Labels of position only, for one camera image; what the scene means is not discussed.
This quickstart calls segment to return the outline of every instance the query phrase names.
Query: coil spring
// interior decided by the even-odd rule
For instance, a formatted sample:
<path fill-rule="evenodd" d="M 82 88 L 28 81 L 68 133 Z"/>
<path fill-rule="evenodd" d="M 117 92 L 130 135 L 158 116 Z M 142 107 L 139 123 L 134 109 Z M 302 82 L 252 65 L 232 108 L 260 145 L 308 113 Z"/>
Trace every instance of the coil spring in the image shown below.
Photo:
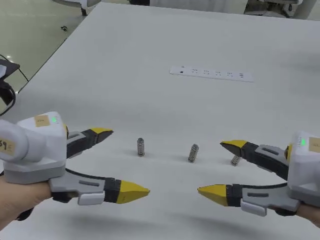
<path fill-rule="evenodd" d="M 195 162 L 195 160 L 197 158 L 198 151 L 199 151 L 199 146 L 197 144 L 193 144 L 191 147 L 189 158 L 188 158 L 189 163 Z"/>
<path fill-rule="evenodd" d="M 145 155 L 145 141 L 143 140 L 143 138 L 139 138 L 137 141 L 137 148 L 138 148 L 138 156 L 142 157 Z"/>
<path fill-rule="evenodd" d="M 231 165 L 237 166 L 239 164 L 240 160 L 241 160 L 241 157 L 235 155 L 231 160 Z"/>

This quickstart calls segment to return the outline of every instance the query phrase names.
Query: hand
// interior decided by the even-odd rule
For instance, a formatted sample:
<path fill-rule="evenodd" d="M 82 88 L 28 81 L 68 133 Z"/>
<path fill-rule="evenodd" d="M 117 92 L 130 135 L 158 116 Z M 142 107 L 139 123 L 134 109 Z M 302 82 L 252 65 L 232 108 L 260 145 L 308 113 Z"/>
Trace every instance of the hand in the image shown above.
<path fill-rule="evenodd" d="M 6 182 L 3 176 L 0 177 L 0 193 L 0 230 L 24 211 L 51 198 L 47 182 L 20 185 Z"/>
<path fill-rule="evenodd" d="M 320 228 L 320 208 L 303 204 L 299 207 L 296 214 L 304 219 L 308 219 Z"/>

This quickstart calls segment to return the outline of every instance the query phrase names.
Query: finger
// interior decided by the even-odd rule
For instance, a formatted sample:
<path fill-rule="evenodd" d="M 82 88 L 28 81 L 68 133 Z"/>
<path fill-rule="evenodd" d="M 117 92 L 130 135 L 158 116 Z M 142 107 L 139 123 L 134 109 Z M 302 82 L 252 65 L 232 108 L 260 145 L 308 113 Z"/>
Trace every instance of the finger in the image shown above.
<path fill-rule="evenodd" d="M 34 184 L 8 183 L 0 177 L 0 203 L 12 210 L 26 211 L 51 197 L 50 186 L 47 182 Z"/>
<path fill-rule="evenodd" d="M 296 214 L 320 228 L 320 208 L 302 204 Z"/>

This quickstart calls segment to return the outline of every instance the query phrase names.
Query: yellow fingertip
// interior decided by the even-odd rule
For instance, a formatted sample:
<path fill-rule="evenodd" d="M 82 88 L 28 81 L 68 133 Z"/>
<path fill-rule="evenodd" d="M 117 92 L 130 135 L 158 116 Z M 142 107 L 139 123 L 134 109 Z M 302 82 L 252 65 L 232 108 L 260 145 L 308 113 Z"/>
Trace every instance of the yellow fingertip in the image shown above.
<path fill-rule="evenodd" d="M 231 141 L 222 141 L 221 142 L 221 144 L 229 144 L 229 145 L 236 146 L 238 148 L 242 148 L 246 143 L 247 143 L 247 141 L 245 141 L 245 140 L 231 140 Z"/>
<path fill-rule="evenodd" d="M 91 128 L 91 130 L 94 131 L 96 134 L 113 131 L 110 128 L 103 128 L 103 127 L 93 127 L 93 128 Z"/>
<path fill-rule="evenodd" d="M 126 204 L 143 198 L 150 193 L 150 190 L 129 181 L 121 181 L 120 192 L 116 200 L 117 204 Z"/>
<path fill-rule="evenodd" d="M 226 185 L 210 185 L 199 187 L 198 192 L 206 198 L 227 207 L 227 186 Z"/>

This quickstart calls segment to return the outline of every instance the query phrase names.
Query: power strip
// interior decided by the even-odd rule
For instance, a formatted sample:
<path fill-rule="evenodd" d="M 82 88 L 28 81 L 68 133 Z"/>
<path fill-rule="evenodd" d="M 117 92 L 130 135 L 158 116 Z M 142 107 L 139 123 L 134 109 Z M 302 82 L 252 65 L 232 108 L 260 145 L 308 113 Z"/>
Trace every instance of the power strip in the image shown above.
<path fill-rule="evenodd" d="M 253 83 L 254 79 L 248 72 L 237 72 L 237 71 L 218 71 L 205 68 L 197 68 L 191 66 L 173 66 L 170 69 L 170 74 L 173 75 L 184 75 L 192 77 L 201 77 L 208 79 L 224 79 L 241 82 Z"/>

